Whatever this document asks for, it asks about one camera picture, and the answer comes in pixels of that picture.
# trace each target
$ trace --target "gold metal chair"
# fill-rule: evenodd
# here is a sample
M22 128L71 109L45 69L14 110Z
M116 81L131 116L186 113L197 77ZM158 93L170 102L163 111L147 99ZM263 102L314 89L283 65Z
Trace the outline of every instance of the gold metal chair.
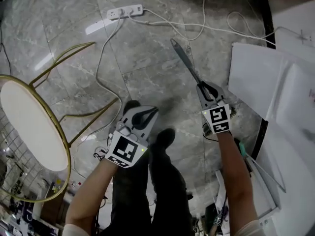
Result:
M78 134L68 142L63 129L60 125L60 122L64 119L63 116L60 120L57 120L56 116L47 105L47 103L41 98L41 96L36 92L36 88L41 85L45 80L47 80L50 72L60 63L65 61L66 59L70 58L71 56L75 55L76 53L80 52L81 50L93 45L94 42L89 42L85 44L79 44L69 48L68 50L62 52L47 70L42 72L39 76L33 79L29 84L17 79L13 76L9 75L0 75L0 87L2 87L7 82L14 82L17 87L20 87L21 90L26 90L25 93L29 94L30 100L34 99L35 105L37 107L41 107L44 110L44 115L47 117L48 122L52 122L53 128L55 129L61 140L64 151L66 153L67 159L67 166L66 169L60 172L55 172L45 168L41 163L39 163L38 159L33 155L31 151L29 151L28 146L26 145L27 142L21 139L19 130L16 130L15 127L10 123L6 113L3 109L2 117L0 118L0 126L2 129L0 131L0 135L2 137L2 141L0 144L0 148L2 150L2 155L0 158L0 185L1 190L7 195L5 198L13 197L18 200L23 200L27 202L44 202L51 200L61 194L67 187L70 173L71 173L71 156L70 156L70 147L74 143L74 141L80 137L80 135L87 130L110 106L112 106L116 101L117 98L112 100L108 105L104 106L103 108L88 114L83 115L66 115L70 117L87 117L91 115L95 115L95 117L81 130ZM44 76L45 79L38 83L36 86L35 84ZM52 186L54 186L55 193L51 194L49 197L45 195L42 197L38 193L40 189L44 189L45 192L47 191L47 186L43 187L43 179L49 179L50 188L48 193L52 193Z

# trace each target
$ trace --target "white cable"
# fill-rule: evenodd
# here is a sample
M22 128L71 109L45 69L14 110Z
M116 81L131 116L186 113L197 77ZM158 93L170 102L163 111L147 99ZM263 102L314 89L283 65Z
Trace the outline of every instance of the white cable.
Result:
M182 24L182 23L171 22L171 21L166 20L165 18L163 18L162 16L156 14L155 12L153 12L153 11L151 11L151 10L148 10L148 9L143 9L143 10L146 10L146 11L148 11L148 12L150 12L150 13L152 13L152 14L158 16L159 18L163 19L164 21L160 21L160 22L139 21L139 20L135 20L135 19L131 18L130 15L128 15L128 17L129 17L132 21L134 21L134 22L136 22L136 23L147 24L147 25L156 25L156 24L165 24L165 23L167 23L167 24L170 24L171 27L173 27L174 29L175 29L175 27L174 27L172 24L175 24L175 25L183 25L183 26L201 26L201 27L203 26L203 25L200 25L200 24ZM239 35L239 36L242 36L242 37L249 37L249 38L252 38L252 39L263 40L263 41L265 41L265 42L267 42L267 43L270 43L270 44L272 44L272 45L275 46L274 43L272 43L272 42L270 42L270 41L268 41L267 39L264 39L264 38L255 37L255 36L249 36L249 35L245 35L245 34L238 33L238 32L231 31L231 30L227 30L227 29L213 28L213 27L206 26L206 25L204 25L204 28L208 28L208 29L210 29L210 30L217 30L217 31L224 31L224 32L228 32L228 33L233 33L233 34L236 34L236 35ZM176 29L176 32L177 32L180 36L183 37L183 35L182 35L181 33L179 33L179 32L177 31L177 29Z
M186 37L184 37L184 36L182 36L184 39L186 39L186 40L188 40L188 41L193 41L193 40L196 40L201 34L202 34L202 32L203 32L203 29L205 28L205 25L206 25L206 12L205 12L205 2L206 2L206 0L202 0L202 15L203 15L203 24L202 24L202 28L201 28L201 30L200 30L200 32L199 32L199 34L196 36L196 37L194 37L194 38L191 38L191 39L188 39L188 38L186 38Z
M264 169L263 169L263 167L261 167L256 161L255 161L255 159L253 159L250 155L248 155L247 153L246 153L246 156L248 156L249 158L250 158L250 160L255 164L255 165L257 165L284 193L286 193L286 189L285 189L285 187L283 187L281 184L279 184L272 176L270 176L269 174L268 174L268 172L266 172Z
M251 3L250 3L248 0L246 0L246 2L247 2L248 5L250 6L250 8L251 8L253 14L254 14L254 15L256 16L256 18L261 22L262 27L263 27L263 30L264 30L263 35L262 35L262 36L258 36L258 35L256 35L255 33L253 33L253 31L252 31L252 29L250 28L250 26L249 26L249 24L248 24L246 18L245 18L240 12L238 12L238 11L232 11L232 12L230 12L230 13L228 14L227 18L226 18L227 25L230 27L231 30L233 30L233 31L235 31L235 32L238 32L238 33L241 33L241 34L244 34L244 35L247 35L246 33L242 32L242 31L239 31L239 30L236 30L235 28L233 28L233 27L231 26L231 24L230 24L230 22L229 22L229 19L230 19L230 16L231 16L233 13L235 13L235 14L239 15L239 16L244 20L244 23L246 24L246 27L247 27L248 31L249 31L253 36L255 36L255 37L266 38L266 37L268 37L268 36L274 34L274 33L275 33L277 30L279 30L279 29L285 29L285 30L287 30L287 31L289 31L289 32L291 32L291 33L294 33L295 35L298 35L301 39L305 39L302 34L297 33L297 32L295 32L295 31L292 31L292 30L290 30L290 29L288 29L288 28L286 28L286 27L283 27L283 26L277 27L272 33L266 35L266 29L265 29L265 27L264 27L263 21L258 17L258 15L256 14L256 12L255 12L254 8L252 7Z
M120 21L120 16L121 16L121 15L119 15L119 17L118 17L118 21L117 21L117 25L116 25L115 29L113 30L113 32L109 35L109 37L107 38L107 40L106 40L105 43L103 44L102 50L101 50L101 52L100 52L100 56L99 56L99 60L98 60L97 68L96 68L96 76L95 76L96 83L97 83L100 87L102 87L103 89L105 89L106 91L108 91L108 92L110 92L111 94L113 94L114 96L116 96L116 97L118 98L118 100L119 100L120 105L119 105L119 109L118 109L117 113L115 114L115 116L112 118L112 120L111 120L108 124L106 124L105 126L99 128L99 129L93 131L92 133L90 133L89 135L87 135L87 136L85 137L85 139L84 139L82 142L80 142L79 145L77 146L76 153L73 155L73 169L74 169L74 171L75 171L77 174L79 174L79 175L80 175L81 177L83 177L83 178L86 178L86 177L83 176L82 174L80 174L80 173L76 170L76 168L75 168L75 157L76 157L76 155L77 155L77 153L78 153L78 149L79 149L80 145L81 145L83 142L85 142L85 140L86 140L88 137L90 137L91 135L94 135L94 134L98 133L99 131L102 131L102 130L104 130L105 128L109 127L109 126L113 123L113 121L117 118L117 116L119 115L120 110L122 109L122 106L123 106L122 99L118 96L118 94L116 94L115 92L113 92L113 91L112 91L111 89L109 89L108 87L104 86L104 85L101 83L101 81L98 79L98 77L97 77L98 69L99 69L100 62L101 62L101 60L102 60L104 48L105 48L106 44L108 43L108 41L109 41L109 40L114 36L114 34L117 32L117 29L118 29L118 26L119 26L119 21Z

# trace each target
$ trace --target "forearm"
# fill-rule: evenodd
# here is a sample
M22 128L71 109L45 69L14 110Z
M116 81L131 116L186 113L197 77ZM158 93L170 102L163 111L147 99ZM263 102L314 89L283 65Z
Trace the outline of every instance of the forearm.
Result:
M217 134L221 150L225 188L230 194L252 192L252 182L245 162L229 132Z
M218 226L213 224L210 229L209 236L216 236L217 229L218 229Z
M232 135L222 132L217 136L229 205L230 231L231 235L235 235L243 226L257 219L252 196L252 182Z
M104 159L85 180L75 194L66 216L66 223L73 224L85 218L93 218L99 209L108 184L117 165Z

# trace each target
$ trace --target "leg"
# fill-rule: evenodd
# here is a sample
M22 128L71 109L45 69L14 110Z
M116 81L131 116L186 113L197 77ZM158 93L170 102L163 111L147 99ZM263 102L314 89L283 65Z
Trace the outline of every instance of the leg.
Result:
M124 114L140 104L129 101ZM144 154L131 168L119 167L113 178L113 207L111 224L102 234L146 235L151 225L149 204L146 196L149 155Z
M166 129L150 147L150 173L157 194L157 207L151 230L154 235L190 236L194 234L186 184L165 152L174 138L174 130Z

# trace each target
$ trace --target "white wall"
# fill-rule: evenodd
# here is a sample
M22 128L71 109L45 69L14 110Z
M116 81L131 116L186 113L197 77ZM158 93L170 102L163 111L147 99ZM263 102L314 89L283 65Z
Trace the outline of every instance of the white wall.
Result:
M296 32L315 32L315 0L269 0L269 4L274 28L283 26ZM279 30L275 39L277 50L315 63L315 48L302 45L294 34ZM275 122L269 122L257 162L278 182L281 183L283 177L287 190L286 194L283 193L261 172L281 209L273 216L278 236L315 235L315 165L307 167L300 154L304 160L308 157L313 159L315 148L314 153L296 151L281 128Z
M268 0L274 29L282 26L295 32L315 33L315 0ZM275 34L277 50L315 63L315 48L302 44L298 36L280 29Z

